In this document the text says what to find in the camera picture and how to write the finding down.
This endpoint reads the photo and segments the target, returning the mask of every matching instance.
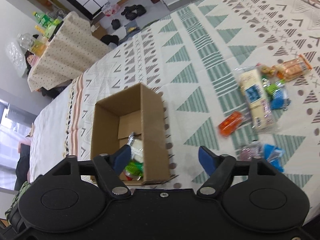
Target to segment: table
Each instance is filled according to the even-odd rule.
[[[28,84],[31,91],[50,90],[80,76],[86,69],[111,51],[92,36],[90,23],[70,12],[35,66]]]

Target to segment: bed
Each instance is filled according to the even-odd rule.
[[[172,180],[157,188],[197,190],[208,178],[197,159],[201,145],[236,157],[241,145],[259,139],[286,150],[281,164],[309,197],[308,220],[320,207],[319,41],[320,8],[309,0],[199,0],[179,9],[108,53],[41,112],[31,181],[66,155],[90,159],[95,103],[143,82],[164,101]],[[235,110],[248,111],[233,70],[301,53],[314,69],[287,84],[292,103],[274,111],[280,129],[256,135],[248,123],[222,138],[218,124]]]

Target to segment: black shoe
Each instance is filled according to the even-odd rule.
[[[112,20],[111,25],[114,30],[119,29],[121,26],[120,21],[118,19]]]
[[[128,12],[132,12],[136,9],[136,5],[132,5],[132,6],[126,6],[124,8],[124,11],[121,13],[121,15],[126,15]]]
[[[133,21],[137,17],[138,17],[138,15],[136,13],[133,13],[133,12],[127,12],[127,14],[125,15],[125,18],[130,20],[130,21]]]
[[[138,16],[142,16],[147,12],[146,9],[141,4],[136,5],[136,10],[137,10]]]

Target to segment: cardboard box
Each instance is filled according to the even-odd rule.
[[[95,27],[97,28],[93,33],[92,36],[96,37],[98,40],[100,40],[104,35],[107,35],[107,31],[105,28],[103,28],[100,23],[95,24]]]
[[[170,179],[168,151],[165,147],[164,111],[161,96],[139,83],[95,105],[92,127],[91,159],[113,154],[135,132],[143,141],[143,180],[126,185],[158,184]]]

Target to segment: green bottle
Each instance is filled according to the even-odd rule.
[[[53,22],[53,19],[51,19],[44,13],[33,12],[33,16],[36,18],[36,21],[44,28],[47,28]]]

